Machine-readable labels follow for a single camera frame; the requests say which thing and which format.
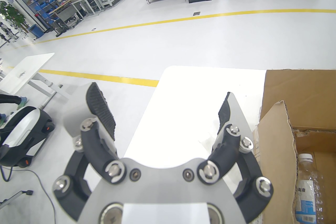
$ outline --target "cardboard box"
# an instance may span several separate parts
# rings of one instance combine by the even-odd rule
[[[325,223],[336,223],[336,70],[269,70],[262,104],[254,154],[274,187],[262,223],[298,223],[298,153],[313,155],[324,177]]]

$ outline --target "bottle cap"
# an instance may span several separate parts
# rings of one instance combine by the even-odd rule
[[[311,154],[299,154],[299,162],[313,162],[313,156]]]

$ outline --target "shelving unit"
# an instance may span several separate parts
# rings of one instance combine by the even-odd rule
[[[51,23],[54,20],[57,20],[58,17],[55,15],[55,13],[50,14],[48,12],[52,12],[56,7],[60,6],[60,2],[58,0],[22,0],[22,1],[29,7],[29,9],[35,14],[35,16],[41,21],[41,23],[47,30],[53,28],[51,26]]]

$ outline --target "white table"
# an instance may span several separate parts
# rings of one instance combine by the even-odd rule
[[[60,87],[54,85],[52,82],[41,76],[38,71],[46,64],[46,62],[54,55],[54,53],[35,55],[25,57],[16,65],[0,82],[0,91],[9,95],[15,95],[24,85],[29,84],[38,91],[48,96],[47,101],[40,107],[43,109],[50,99],[56,94],[60,93],[66,98],[70,95],[63,91]],[[31,80],[40,80],[48,87],[54,90],[53,93],[45,91],[40,86],[36,85]]]

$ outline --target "box flap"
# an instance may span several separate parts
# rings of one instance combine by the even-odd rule
[[[336,130],[336,70],[268,70],[260,118],[280,100],[293,128]]]
[[[261,171],[270,179],[274,194],[263,212],[263,223],[296,223],[293,204],[297,173],[297,154],[286,105],[276,103],[262,118],[255,134],[254,152]]]

